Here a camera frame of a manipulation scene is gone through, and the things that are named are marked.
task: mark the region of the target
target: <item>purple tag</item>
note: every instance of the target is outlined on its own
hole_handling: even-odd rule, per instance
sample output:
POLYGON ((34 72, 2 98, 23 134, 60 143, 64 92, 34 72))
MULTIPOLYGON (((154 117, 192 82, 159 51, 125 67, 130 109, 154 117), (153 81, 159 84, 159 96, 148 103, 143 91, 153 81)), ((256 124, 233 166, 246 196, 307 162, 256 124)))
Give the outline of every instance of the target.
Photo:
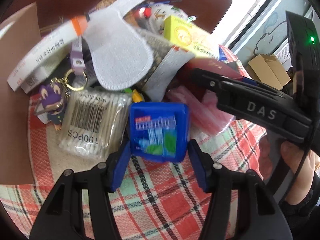
POLYGON ((75 71, 75 75, 83 75, 85 64, 82 54, 81 36, 79 36, 71 45, 70 51, 71 67, 75 71))

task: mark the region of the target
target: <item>barcode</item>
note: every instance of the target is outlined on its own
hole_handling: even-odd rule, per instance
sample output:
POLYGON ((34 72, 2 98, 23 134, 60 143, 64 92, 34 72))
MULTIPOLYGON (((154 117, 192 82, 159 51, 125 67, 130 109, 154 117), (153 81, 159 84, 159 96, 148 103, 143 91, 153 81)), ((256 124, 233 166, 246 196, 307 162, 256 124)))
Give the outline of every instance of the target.
POLYGON ((72 113, 71 125, 78 128, 99 133, 101 119, 106 107, 89 104, 77 100, 72 113))
POLYGON ((38 82, 39 82, 38 78, 34 75, 32 75, 26 79, 26 83, 30 88, 32 88, 38 82))
POLYGON ((58 40, 51 47, 47 48, 37 59, 37 63, 40 63, 43 59, 46 59, 48 55, 52 54, 56 49, 61 47, 64 44, 63 39, 58 40))

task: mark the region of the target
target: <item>blue dental floss box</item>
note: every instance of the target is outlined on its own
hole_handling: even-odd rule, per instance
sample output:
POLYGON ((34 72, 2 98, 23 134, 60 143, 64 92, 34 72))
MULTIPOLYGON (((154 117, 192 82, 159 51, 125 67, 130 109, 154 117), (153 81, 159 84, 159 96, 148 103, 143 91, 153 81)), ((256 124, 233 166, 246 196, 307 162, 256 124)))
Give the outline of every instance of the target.
POLYGON ((140 102, 130 109, 131 152, 154 162, 182 162, 187 150, 189 109, 185 104, 140 102))

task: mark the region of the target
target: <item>yellow box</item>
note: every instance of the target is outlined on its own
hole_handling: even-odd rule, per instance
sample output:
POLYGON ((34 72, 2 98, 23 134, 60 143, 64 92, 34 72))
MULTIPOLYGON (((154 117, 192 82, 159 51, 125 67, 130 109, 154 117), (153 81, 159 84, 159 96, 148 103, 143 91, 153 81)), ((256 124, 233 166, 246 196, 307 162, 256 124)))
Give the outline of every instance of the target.
POLYGON ((164 37, 173 44, 192 51, 197 57, 219 58, 219 45, 211 34, 176 16, 164 20, 164 37))

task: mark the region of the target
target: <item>white felt pad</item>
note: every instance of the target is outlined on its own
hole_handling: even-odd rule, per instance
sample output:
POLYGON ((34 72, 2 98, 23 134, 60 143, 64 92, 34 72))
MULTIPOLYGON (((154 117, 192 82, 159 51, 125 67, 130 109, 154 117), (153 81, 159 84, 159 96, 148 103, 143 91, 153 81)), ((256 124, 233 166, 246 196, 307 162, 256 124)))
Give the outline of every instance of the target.
POLYGON ((131 87, 152 66, 148 44, 113 8, 90 14, 83 38, 89 45, 98 81, 107 90, 131 87))

